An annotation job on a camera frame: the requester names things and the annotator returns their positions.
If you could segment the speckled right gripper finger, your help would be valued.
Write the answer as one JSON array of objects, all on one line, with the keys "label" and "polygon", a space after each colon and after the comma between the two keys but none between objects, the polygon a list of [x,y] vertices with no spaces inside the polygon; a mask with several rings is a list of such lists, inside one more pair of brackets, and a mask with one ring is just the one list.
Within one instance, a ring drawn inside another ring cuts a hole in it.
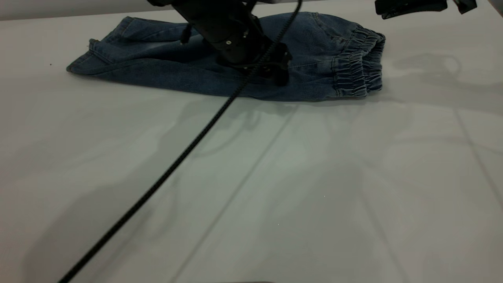
[{"label": "speckled right gripper finger", "polygon": [[375,11],[384,20],[422,11],[443,11],[446,0],[376,0]]}]

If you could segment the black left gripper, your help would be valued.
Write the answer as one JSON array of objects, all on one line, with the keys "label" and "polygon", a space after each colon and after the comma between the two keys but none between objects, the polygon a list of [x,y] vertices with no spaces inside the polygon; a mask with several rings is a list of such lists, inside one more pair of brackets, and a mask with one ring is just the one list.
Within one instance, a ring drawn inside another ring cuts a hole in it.
[{"label": "black left gripper", "polygon": [[275,43],[257,22],[224,22],[202,30],[205,43],[217,53],[216,62],[242,73],[258,68],[258,73],[273,73],[276,86],[289,82],[291,53],[284,43]]}]

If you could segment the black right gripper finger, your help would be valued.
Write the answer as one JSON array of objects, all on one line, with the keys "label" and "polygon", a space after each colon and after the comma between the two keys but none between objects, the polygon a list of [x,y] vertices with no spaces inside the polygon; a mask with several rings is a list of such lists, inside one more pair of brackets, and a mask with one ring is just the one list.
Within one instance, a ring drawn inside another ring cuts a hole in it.
[{"label": "black right gripper finger", "polygon": [[476,0],[453,0],[460,14],[465,14],[478,7]]}]

